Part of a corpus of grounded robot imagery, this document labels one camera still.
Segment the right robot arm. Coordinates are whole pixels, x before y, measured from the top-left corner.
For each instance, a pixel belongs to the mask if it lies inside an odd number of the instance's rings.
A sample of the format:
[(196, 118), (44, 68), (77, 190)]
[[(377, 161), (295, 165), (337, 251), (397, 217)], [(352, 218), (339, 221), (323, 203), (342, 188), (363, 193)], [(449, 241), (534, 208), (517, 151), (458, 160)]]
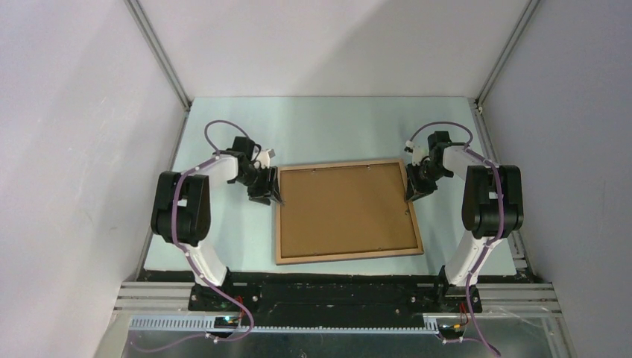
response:
[(441, 178), (464, 181), (461, 221), (464, 235), (456, 252), (437, 276), (433, 300), (436, 307), (451, 312), (472, 294), (481, 267), (490, 252), (524, 221), (521, 171), (503, 166), (475, 152), (465, 142), (454, 142), (446, 131), (436, 131), (423, 151), (411, 140), (405, 152), (405, 199), (413, 202), (434, 193)]

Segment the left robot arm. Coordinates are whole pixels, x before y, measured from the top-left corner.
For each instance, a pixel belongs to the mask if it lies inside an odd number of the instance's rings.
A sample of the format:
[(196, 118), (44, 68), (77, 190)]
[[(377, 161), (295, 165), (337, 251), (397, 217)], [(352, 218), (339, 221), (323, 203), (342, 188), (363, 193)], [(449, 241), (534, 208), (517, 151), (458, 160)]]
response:
[(282, 202), (279, 168), (272, 148), (237, 136), (230, 148), (218, 151), (184, 172), (159, 175), (151, 214), (151, 230), (185, 255), (198, 284), (210, 286), (206, 299), (217, 310), (228, 310), (236, 291), (224, 283), (229, 269), (215, 249), (205, 244), (212, 226), (211, 188), (240, 183), (250, 201)]

